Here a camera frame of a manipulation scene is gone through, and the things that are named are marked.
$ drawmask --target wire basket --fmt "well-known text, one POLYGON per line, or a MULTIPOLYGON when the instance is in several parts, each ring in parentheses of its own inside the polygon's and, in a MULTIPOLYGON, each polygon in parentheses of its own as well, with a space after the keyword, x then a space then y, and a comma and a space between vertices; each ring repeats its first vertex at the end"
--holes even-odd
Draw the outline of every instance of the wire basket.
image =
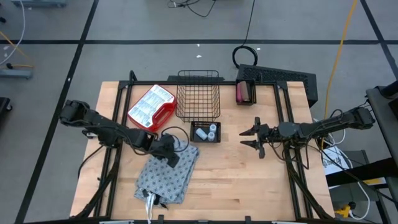
POLYGON ((220 86, 214 70, 182 70, 177 79, 175 115, 183 122, 214 121, 220 116, 220 86))

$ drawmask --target gray cloth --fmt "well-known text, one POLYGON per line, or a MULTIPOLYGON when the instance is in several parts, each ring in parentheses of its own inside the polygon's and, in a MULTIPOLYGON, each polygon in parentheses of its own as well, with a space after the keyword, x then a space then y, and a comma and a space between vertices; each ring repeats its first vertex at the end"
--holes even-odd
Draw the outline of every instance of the gray cloth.
MULTIPOLYGON (((180 141, 178 146, 178 140, 175 138, 174 140, 176 151, 184 149, 187 145, 186 141, 180 141)), ((143 190, 147 190, 160 195, 160 203, 183 202, 199 150, 190 144, 186 150, 176 154, 180 160, 174 168, 167 165, 166 159, 158 160, 153 156, 150 157, 136 181, 137 189, 134 193, 136 198, 145 201, 143 190)))

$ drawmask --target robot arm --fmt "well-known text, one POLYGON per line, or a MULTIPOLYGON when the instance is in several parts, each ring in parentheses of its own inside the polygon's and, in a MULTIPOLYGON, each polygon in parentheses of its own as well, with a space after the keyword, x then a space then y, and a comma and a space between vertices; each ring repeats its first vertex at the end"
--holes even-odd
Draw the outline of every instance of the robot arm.
POLYGON ((260 118, 254 118, 254 126, 240 136, 252 136, 257 134, 257 140, 241 141, 242 144, 259 150, 260 159, 264 158, 263 144, 267 142, 292 141, 295 146, 306 144, 311 138, 326 137, 329 133, 346 128, 369 129, 375 120, 366 108, 353 108, 328 119, 315 123, 291 123, 282 122, 278 127, 270 128, 267 124, 261 124, 260 118))
POLYGON ((152 154, 158 159, 166 158, 170 167, 175 167, 180 159, 174 152, 174 138, 171 135, 165 134, 158 140, 156 133, 127 128, 101 116, 82 101, 67 100, 60 114, 60 122, 65 126, 85 128, 96 134, 99 143, 103 146, 118 147, 124 141, 134 151, 142 152, 136 153, 138 155, 152 154))

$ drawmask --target white tag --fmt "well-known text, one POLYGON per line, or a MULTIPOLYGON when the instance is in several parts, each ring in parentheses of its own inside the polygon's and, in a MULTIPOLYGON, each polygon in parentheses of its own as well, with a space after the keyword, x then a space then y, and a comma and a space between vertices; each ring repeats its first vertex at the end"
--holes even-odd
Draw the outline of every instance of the white tag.
MULTIPOLYGON (((339 164, 342 168, 348 169, 348 164, 344 159, 344 156, 340 154, 340 151, 338 150, 337 146, 330 147, 328 149, 324 149, 323 152, 325 152, 326 155, 330 157, 330 159, 333 159, 337 164, 339 164)), ((341 169, 336 166, 333 162, 327 158, 327 156, 323 155, 323 160, 322 160, 323 168, 325 170, 325 175, 329 174, 334 174, 335 172, 340 172, 341 169)), ((329 187, 329 189, 333 189, 337 186, 332 186, 329 187)))

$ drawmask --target wooden table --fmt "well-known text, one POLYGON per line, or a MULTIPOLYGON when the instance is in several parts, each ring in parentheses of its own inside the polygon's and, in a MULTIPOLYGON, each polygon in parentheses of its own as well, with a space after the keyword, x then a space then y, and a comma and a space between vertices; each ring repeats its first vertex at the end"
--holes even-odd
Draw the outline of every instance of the wooden table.
MULTIPOLYGON (((111 119, 118 82, 103 82, 96 110, 111 119)), ((297 123, 312 122, 307 97, 302 82, 288 82, 289 96, 297 123)), ((134 85, 130 107, 150 88, 147 85, 134 85)), ((176 93, 176 86, 165 85, 168 91, 176 93)), ((181 205, 169 205, 169 210, 154 208, 153 217, 164 214, 166 220, 243 220, 246 215, 252 220, 295 220, 292 196, 285 162, 279 161, 269 146, 264 145, 266 157, 258 158, 258 152, 244 146, 241 140, 254 139, 254 136, 241 137, 238 134, 251 128, 254 117, 261 118, 269 126, 278 125, 273 87, 257 86, 257 104, 238 106, 235 103, 235 86, 220 86, 221 143, 193 143, 199 147, 200 157, 195 165, 185 200, 181 205)), ((122 118, 121 104, 118 121, 122 118)), ((127 126, 135 127, 129 120, 127 126)), ((163 128, 180 126, 189 134, 190 123, 173 116, 163 128)), ((185 135, 178 133, 180 139, 185 135)), ((88 140, 85 157, 98 148, 98 140, 88 140)), ((71 215, 80 212, 98 188, 97 177, 101 175, 105 150, 90 159, 81 170, 71 215)), ((328 186, 321 162, 321 155, 310 149, 310 170, 305 170, 308 189, 329 215, 334 217, 328 186)), ((112 219, 145 220, 144 202, 134 198, 134 185, 149 156, 137 156, 124 144, 120 170, 116 185, 112 219)), ((304 217, 302 194, 297 188, 301 214, 304 217)), ((108 193, 104 194, 101 214, 104 214, 108 193)))

